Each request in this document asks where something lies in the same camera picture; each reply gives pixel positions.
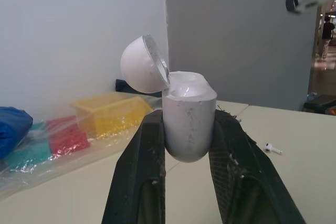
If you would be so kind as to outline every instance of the white wall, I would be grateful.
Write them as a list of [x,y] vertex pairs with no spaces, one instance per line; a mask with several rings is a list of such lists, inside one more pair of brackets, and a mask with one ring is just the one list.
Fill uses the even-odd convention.
[[144,34],[168,60],[164,0],[0,0],[0,106],[48,118],[112,90],[124,48]]
[[298,110],[307,97],[316,8],[286,0],[166,0],[171,71],[205,76],[225,101]]

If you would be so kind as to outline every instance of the white earbud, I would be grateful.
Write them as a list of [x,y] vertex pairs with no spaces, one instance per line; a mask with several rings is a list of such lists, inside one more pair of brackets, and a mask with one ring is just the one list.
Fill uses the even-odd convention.
[[267,153],[270,153],[270,152],[275,152],[275,153],[278,153],[278,154],[282,154],[282,151],[279,150],[279,149],[276,149],[274,148],[271,144],[267,143],[265,145],[265,148],[264,148],[264,151],[267,152]]

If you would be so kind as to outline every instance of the plastic wrap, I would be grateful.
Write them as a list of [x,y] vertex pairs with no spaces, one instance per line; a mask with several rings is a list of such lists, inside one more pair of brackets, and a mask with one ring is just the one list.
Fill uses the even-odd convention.
[[122,151],[143,117],[161,108],[161,99],[111,92],[69,106],[72,114],[34,122],[0,160],[0,200]]

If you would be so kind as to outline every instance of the blue fabric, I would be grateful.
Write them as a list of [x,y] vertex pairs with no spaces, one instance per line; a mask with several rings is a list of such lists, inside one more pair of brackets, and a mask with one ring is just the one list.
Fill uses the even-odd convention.
[[0,107],[0,160],[27,135],[33,118],[23,110]]

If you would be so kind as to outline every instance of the white table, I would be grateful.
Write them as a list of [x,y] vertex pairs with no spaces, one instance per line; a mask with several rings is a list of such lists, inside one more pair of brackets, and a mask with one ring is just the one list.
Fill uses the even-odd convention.
[[[231,102],[218,104],[231,114],[239,114],[248,107],[246,104]],[[117,153],[1,201],[0,223],[100,224],[120,155]],[[171,188],[170,172],[177,164],[178,161],[166,154],[167,188]]]
[[307,224],[336,223],[336,116],[249,106],[242,127],[268,154]]

